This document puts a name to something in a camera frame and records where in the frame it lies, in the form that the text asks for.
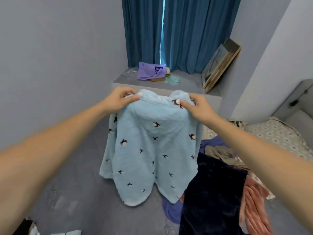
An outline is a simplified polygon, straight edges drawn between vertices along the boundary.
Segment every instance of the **gray headboard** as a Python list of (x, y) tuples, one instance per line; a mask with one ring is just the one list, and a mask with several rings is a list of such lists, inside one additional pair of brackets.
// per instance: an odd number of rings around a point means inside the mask
[(313, 149), (313, 79), (300, 82), (273, 116), (298, 130)]

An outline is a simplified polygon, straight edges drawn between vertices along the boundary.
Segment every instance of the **curtain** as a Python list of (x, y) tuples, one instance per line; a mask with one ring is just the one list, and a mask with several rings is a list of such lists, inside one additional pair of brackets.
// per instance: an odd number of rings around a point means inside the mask
[(161, 64), (201, 73), (230, 36), (240, 0), (165, 0)]
[(163, 0), (122, 0), (122, 7), (128, 66), (160, 64)]

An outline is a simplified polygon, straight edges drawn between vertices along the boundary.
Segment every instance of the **framed picture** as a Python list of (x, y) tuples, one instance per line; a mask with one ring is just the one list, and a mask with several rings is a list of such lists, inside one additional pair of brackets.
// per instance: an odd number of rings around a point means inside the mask
[(230, 52), (221, 44), (215, 51), (213, 57), (201, 73), (202, 86), (205, 88), (221, 65), (225, 62)]
[(227, 51), (229, 51), (230, 54), (227, 56), (226, 60), (221, 64), (220, 68), (215, 72), (215, 75), (210, 79), (210, 81), (206, 85), (205, 87), (206, 93), (209, 93), (210, 90), (212, 90), (217, 80), (221, 77), (226, 68), (230, 65), (230, 63), (234, 60), (234, 58), (241, 50), (241, 46), (231, 39), (226, 39), (223, 46), (227, 49)]

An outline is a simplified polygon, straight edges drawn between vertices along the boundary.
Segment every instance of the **white wall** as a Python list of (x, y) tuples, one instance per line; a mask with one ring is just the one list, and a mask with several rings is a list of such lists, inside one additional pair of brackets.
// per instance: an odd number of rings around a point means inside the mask
[(0, 0), (0, 148), (105, 98), (125, 69), (121, 0)]
[(291, 0), (232, 117), (261, 122), (313, 77), (313, 0)]
[(229, 118), (291, 0), (241, 0), (230, 38), (242, 46), (219, 83), (219, 114)]

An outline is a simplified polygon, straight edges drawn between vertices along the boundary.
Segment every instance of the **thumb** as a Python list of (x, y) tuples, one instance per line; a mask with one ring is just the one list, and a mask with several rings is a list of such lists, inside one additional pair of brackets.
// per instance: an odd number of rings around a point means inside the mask
[(127, 106), (129, 103), (135, 102), (135, 101), (137, 101), (139, 99), (140, 99), (140, 97), (138, 95), (132, 95), (130, 97), (124, 98), (123, 99), (123, 104), (124, 104), (124, 106)]
[(186, 109), (186, 110), (188, 110), (188, 111), (192, 111), (193, 110), (193, 105), (191, 105), (189, 102), (187, 102), (187, 101), (184, 101), (184, 100), (181, 100), (180, 101), (180, 104)]

